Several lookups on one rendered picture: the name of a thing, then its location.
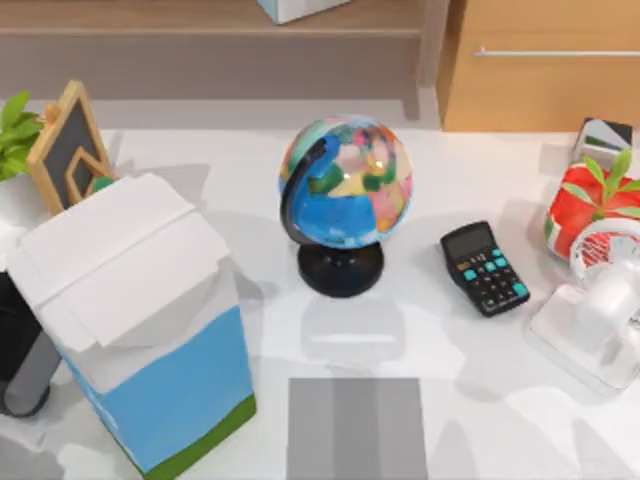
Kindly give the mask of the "colourful globe on black stand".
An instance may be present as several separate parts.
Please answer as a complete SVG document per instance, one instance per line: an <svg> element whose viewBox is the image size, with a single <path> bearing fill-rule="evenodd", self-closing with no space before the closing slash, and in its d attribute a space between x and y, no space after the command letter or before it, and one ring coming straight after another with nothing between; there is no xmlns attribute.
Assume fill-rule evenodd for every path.
<svg viewBox="0 0 640 480"><path fill-rule="evenodd" d="M406 214L413 167L398 136L361 114L315 120L294 137L279 171L281 224L298 246L305 283L333 298L373 287L382 240Z"/></svg>

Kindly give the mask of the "black calculator with teal keys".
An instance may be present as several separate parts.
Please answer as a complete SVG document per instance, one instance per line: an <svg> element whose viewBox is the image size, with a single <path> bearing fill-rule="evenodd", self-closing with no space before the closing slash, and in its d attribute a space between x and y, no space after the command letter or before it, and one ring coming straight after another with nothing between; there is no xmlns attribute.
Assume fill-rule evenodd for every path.
<svg viewBox="0 0 640 480"><path fill-rule="evenodd" d="M490 224L476 221L440 239L447 270L487 318L526 303L530 292L498 246Z"/></svg>

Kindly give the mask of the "white and blue milk carton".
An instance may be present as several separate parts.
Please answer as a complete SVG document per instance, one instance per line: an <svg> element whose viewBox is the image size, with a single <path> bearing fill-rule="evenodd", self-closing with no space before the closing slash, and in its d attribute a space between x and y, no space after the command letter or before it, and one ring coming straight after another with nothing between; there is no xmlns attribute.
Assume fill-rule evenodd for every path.
<svg viewBox="0 0 640 480"><path fill-rule="evenodd" d="M6 266L144 480L176 480L255 414L229 249L163 177L115 181Z"/></svg>

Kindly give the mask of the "wooden open shelf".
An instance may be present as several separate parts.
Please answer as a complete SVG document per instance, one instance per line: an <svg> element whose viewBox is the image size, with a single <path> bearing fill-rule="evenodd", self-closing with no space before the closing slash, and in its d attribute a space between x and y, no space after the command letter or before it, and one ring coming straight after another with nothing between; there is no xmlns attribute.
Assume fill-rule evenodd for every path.
<svg viewBox="0 0 640 480"><path fill-rule="evenodd" d="M449 0L350 0L284 25L256 0L0 0L0 94L397 100L432 85Z"/></svg>

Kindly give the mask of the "white and blue box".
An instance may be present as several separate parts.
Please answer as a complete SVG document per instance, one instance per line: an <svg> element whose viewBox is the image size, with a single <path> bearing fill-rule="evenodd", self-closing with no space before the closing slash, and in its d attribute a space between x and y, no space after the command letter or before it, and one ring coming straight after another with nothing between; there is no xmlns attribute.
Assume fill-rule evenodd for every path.
<svg viewBox="0 0 640 480"><path fill-rule="evenodd" d="M351 0L256 0L269 18L282 25L348 4Z"/></svg>

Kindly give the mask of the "red and white plant pot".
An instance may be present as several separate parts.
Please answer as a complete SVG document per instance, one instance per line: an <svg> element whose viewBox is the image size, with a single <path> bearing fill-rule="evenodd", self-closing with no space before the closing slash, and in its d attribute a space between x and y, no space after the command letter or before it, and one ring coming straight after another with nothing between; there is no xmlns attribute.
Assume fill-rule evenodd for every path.
<svg viewBox="0 0 640 480"><path fill-rule="evenodd" d="M631 164L632 151L625 149L608 169L586 155L567 168L544 223L545 241L556 256L567 260L574 240L597 220L640 222L640 178L628 176Z"/></svg>

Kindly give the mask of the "wooden cupboard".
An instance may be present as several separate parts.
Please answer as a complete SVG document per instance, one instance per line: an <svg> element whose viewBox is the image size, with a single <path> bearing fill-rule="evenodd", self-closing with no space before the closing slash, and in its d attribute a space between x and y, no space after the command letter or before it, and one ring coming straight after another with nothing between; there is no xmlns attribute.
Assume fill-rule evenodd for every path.
<svg viewBox="0 0 640 480"><path fill-rule="evenodd" d="M488 50L640 50L640 0L450 0L436 93L449 132L640 128L640 58L495 58Z"/></svg>

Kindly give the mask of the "wooden framed blackboard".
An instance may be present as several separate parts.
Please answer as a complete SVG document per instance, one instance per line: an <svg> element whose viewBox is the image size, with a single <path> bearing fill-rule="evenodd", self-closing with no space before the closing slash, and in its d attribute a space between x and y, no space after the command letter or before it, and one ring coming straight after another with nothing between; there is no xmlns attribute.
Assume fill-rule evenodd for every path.
<svg viewBox="0 0 640 480"><path fill-rule="evenodd" d="M98 179L117 176L82 82L69 81L45 119L27 165L46 209L55 216L90 196Z"/></svg>

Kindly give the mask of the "white desk fan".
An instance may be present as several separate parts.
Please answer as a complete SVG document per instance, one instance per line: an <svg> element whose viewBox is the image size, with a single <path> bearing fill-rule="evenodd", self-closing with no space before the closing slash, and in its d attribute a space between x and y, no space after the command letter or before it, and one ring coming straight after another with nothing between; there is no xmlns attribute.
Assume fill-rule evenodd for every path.
<svg viewBox="0 0 640 480"><path fill-rule="evenodd" d="M566 373L607 395L640 376L640 221L605 218L574 240L575 280L532 315L529 341Z"/></svg>

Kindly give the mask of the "small grey and black box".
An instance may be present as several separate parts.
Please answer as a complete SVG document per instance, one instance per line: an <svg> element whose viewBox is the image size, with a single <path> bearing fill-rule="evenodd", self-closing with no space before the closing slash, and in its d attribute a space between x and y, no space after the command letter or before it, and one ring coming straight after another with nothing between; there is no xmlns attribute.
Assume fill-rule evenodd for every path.
<svg viewBox="0 0 640 480"><path fill-rule="evenodd" d="M633 127L626 123L587 117L573 147L571 163L594 160L603 170L613 167L615 158L633 146Z"/></svg>

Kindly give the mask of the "black and grey device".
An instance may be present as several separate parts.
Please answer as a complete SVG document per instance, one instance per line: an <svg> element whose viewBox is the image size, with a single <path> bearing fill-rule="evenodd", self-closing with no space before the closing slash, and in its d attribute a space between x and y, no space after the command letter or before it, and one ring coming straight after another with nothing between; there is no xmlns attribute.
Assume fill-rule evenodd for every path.
<svg viewBox="0 0 640 480"><path fill-rule="evenodd" d="M0 414L29 418L50 393L61 358L6 272L0 272Z"/></svg>

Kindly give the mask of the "green leafy plant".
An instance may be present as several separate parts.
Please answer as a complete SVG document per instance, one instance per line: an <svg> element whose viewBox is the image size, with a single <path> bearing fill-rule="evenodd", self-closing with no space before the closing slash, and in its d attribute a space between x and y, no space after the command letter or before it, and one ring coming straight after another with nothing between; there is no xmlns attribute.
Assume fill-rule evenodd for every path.
<svg viewBox="0 0 640 480"><path fill-rule="evenodd" d="M27 156L44 123L40 115L25 110L28 91L10 97L0 111L0 182L26 173Z"/></svg>

